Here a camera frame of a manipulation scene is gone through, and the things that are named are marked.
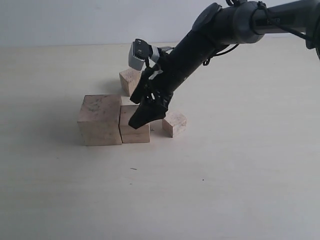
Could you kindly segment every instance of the white wall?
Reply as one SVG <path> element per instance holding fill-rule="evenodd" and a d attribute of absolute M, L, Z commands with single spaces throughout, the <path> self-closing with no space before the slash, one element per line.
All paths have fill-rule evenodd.
<path fill-rule="evenodd" d="M 179 41 L 214 0 L 0 0 L 0 46 Z M 226 6 L 225 0 L 217 0 Z M 265 0 L 268 6 L 290 0 Z"/>

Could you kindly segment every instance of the robotic arm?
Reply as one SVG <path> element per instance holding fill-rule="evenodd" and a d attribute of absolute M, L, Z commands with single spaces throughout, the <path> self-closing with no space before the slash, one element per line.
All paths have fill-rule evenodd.
<path fill-rule="evenodd" d="M 291 33 L 305 39 L 308 49 L 320 56 L 320 0 L 299 0 L 267 8 L 259 1 L 226 0 L 208 6 L 191 31 L 174 48 L 158 48 L 136 39 L 129 66 L 141 71 L 130 100 L 139 104 L 129 125 L 138 129 L 166 117 L 174 91 L 210 59 L 231 52 L 240 44 L 257 43 L 265 34 Z"/>

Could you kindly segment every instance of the table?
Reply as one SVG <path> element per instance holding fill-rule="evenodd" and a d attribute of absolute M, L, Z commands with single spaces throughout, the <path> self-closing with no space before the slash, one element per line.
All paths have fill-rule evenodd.
<path fill-rule="evenodd" d="M 175 92 L 177 138 L 85 147 L 83 97 L 123 94 L 129 48 L 0 48 L 0 239 L 319 239 L 315 51 L 243 45 Z"/>

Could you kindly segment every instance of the wooden cube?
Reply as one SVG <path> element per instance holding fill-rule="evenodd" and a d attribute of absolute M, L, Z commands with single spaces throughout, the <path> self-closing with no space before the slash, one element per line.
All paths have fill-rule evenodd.
<path fill-rule="evenodd" d="M 128 97 L 131 97 L 132 93 L 136 89 L 141 77 L 141 72 L 129 68 L 128 70 L 119 73 L 122 89 Z"/>
<path fill-rule="evenodd" d="M 129 126 L 131 116 L 137 110 L 137 105 L 124 105 L 120 114 L 120 133 L 124 144 L 150 143 L 150 124 L 146 124 L 139 129 Z"/>
<path fill-rule="evenodd" d="M 121 145 L 120 95 L 86 95 L 78 126 L 86 146 Z"/>
<path fill-rule="evenodd" d="M 162 120 L 162 128 L 174 138 L 187 129 L 187 118 L 179 112 L 169 112 Z"/>

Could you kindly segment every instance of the wooden block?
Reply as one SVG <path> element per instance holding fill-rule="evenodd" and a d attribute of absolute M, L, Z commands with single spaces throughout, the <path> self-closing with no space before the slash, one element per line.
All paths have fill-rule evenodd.
<path fill-rule="evenodd" d="M 86 95 L 78 126 L 86 146 L 121 145 L 120 95 Z"/>
<path fill-rule="evenodd" d="M 129 126 L 129 120 L 137 108 L 137 105 L 125 105 L 121 107 L 119 127 L 124 144 L 150 143 L 150 124 L 146 124 L 139 129 Z"/>
<path fill-rule="evenodd" d="M 141 77 L 141 72 L 129 68 L 128 70 L 119 73 L 122 89 L 125 94 L 131 97 L 132 93 L 136 89 Z"/>
<path fill-rule="evenodd" d="M 162 120 L 162 128 L 174 138 L 187 129 L 187 118 L 179 112 L 169 112 Z"/>

